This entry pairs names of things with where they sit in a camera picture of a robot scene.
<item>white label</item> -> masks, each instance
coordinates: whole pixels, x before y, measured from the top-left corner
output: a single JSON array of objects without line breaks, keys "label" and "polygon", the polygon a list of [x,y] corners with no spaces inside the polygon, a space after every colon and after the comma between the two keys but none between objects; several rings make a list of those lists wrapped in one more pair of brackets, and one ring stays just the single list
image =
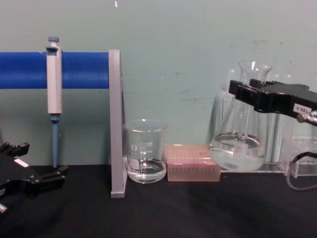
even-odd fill
[{"label": "white label", "polygon": [[16,163],[18,163],[19,165],[23,166],[23,167],[29,167],[29,165],[27,163],[25,163],[24,161],[20,160],[20,159],[16,159],[14,160]]},{"label": "white label", "polygon": [[293,111],[300,114],[310,113],[312,111],[311,108],[305,107],[303,105],[299,105],[297,103],[294,104]]},{"label": "white label", "polygon": [[5,188],[0,190],[0,197],[3,196],[5,193]]},{"label": "white label", "polygon": [[131,167],[135,170],[139,169],[139,161],[136,159],[131,159],[131,163],[130,163]]},{"label": "white label", "polygon": [[234,150],[233,157],[246,157],[248,153],[249,146],[245,143],[235,141],[234,142]]}]

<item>erlenmeyer flask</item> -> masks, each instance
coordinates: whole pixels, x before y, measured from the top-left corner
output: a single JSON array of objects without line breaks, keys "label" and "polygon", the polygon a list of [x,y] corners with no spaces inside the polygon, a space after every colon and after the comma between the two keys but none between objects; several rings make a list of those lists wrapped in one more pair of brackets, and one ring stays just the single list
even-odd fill
[{"label": "erlenmeyer flask", "polygon": [[[256,61],[241,61],[240,81],[250,79],[265,82],[272,67]],[[225,169],[237,172],[254,171],[265,160],[268,115],[254,111],[253,107],[233,99],[220,130],[212,137],[212,159]]]}]

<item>light blue wall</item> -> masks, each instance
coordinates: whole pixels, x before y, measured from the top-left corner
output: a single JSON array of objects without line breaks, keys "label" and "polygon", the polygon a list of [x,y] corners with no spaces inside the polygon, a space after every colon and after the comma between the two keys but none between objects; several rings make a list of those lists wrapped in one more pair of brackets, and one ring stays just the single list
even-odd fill
[{"label": "light blue wall", "polygon": [[[204,143],[213,98],[239,60],[260,60],[317,90],[316,3],[299,0],[3,0],[0,51],[121,49],[128,120],[169,124],[168,143]],[[105,163],[108,94],[64,92],[61,161]],[[32,144],[26,161],[50,163],[45,91],[0,92],[5,141]]]}]

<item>pipette tip box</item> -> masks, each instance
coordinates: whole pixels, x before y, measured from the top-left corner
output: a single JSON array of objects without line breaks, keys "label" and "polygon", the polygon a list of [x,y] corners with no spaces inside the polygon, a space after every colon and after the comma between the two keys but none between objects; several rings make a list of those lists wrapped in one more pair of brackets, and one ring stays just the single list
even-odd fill
[{"label": "pipette tip box", "polygon": [[220,181],[221,167],[210,157],[207,145],[165,145],[168,181]]}]

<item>black countertop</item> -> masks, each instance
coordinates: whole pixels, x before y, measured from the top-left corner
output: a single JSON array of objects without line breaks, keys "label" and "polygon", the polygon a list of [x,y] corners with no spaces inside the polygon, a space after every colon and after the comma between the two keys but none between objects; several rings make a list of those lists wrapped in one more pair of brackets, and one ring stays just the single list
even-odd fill
[{"label": "black countertop", "polygon": [[110,188],[110,166],[71,167],[63,189],[3,199],[0,238],[317,238],[317,190],[294,191],[282,174],[128,180],[123,199]]}]

